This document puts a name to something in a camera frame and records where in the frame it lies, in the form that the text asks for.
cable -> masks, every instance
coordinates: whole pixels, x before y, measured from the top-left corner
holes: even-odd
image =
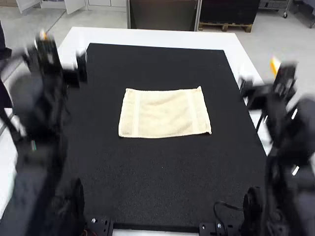
[[[218,202],[215,202],[214,205],[213,205],[213,213],[215,214],[215,217],[216,219],[219,221],[219,223],[222,225],[223,229],[224,229],[224,233],[227,235],[227,231],[226,231],[226,228],[224,226],[224,223],[223,221],[220,219],[220,217],[218,216],[217,214],[217,211],[216,211],[216,205],[221,205],[221,206],[224,206],[224,207],[227,207],[229,209],[232,209],[232,210],[238,210],[238,211],[243,211],[243,208],[242,207],[237,207],[237,206],[233,206],[233,205],[230,205],[226,202],[223,202],[223,201],[218,201]]]

